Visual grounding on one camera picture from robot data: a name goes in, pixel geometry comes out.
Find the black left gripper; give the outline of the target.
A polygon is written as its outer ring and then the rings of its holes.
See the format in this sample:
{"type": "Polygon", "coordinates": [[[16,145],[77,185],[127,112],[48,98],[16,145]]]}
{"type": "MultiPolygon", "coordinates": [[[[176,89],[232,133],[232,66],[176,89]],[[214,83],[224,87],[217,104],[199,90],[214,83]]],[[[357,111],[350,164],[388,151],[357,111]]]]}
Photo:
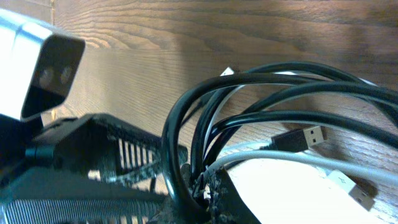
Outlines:
{"type": "Polygon", "coordinates": [[[67,223],[123,216],[151,217],[166,196],[36,166],[37,152],[55,151],[76,118],[42,126],[1,115],[1,223],[67,223]]]}

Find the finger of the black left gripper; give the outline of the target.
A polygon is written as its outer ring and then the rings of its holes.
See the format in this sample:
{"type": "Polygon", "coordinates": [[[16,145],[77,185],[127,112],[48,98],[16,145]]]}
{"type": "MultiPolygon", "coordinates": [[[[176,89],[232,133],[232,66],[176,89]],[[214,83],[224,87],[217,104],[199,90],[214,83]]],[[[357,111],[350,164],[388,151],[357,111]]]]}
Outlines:
{"type": "Polygon", "coordinates": [[[60,137],[57,168],[131,187],[163,172],[161,138],[110,114],[87,114],[52,123],[60,137]]]}

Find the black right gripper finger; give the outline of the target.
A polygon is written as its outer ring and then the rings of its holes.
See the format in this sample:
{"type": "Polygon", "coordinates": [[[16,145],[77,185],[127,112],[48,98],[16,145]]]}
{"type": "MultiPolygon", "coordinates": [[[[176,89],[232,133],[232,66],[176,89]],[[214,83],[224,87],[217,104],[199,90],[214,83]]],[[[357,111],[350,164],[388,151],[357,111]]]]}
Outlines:
{"type": "MultiPolygon", "coordinates": [[[[188,166],[181,168],[181,174],[193,198],[205,208],[203,223],[260,222],[243,202],[224,168],[212,174],[208,182],[203,181],[203,176],[191,181],[188,166]]],[[[178,211],[172,199],[167,197],[149,223],[198,223],[194,215],[192,212],[178,211]]]]}

